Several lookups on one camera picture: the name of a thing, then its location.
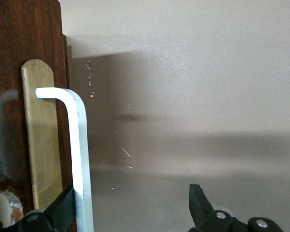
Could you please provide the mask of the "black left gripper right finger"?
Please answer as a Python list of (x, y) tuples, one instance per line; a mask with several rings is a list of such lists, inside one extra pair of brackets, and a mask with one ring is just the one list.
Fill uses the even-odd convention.
[(189, 186), (189, 210), (195, 226), (188, 232), (282, 232), (267, 218), (253, 217), (244, 224), (223, 210), (215, 210), (198, 184)]

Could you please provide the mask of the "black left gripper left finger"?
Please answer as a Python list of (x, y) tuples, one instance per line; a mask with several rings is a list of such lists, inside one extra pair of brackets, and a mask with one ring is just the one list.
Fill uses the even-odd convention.
[(75, 191), (70, 185), (44, 212), (30, 213), (7, 228), (0, 222), (0, 232), (66, 232), (75, 219)]

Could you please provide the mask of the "white drawer handle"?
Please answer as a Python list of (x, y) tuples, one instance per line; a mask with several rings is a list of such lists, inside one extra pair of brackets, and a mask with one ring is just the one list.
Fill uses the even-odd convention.
[(94, 232), (87, 116), (81, 97), (70, 89), (44, 87), (35, 90), (39, 99), (58, 99), (66, 107), (70, 136), (72, 179), (75, 191), (77, 232)]

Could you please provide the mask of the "wooden drawer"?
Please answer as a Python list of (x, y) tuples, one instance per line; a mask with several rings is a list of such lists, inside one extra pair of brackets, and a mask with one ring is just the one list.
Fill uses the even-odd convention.
[(0, 191), (24, 212), (48, 206), (72, 182), (67, 114), (62, 103), (41, 100), (40, 87), (69, 87), (66, 37), (0, 40)]

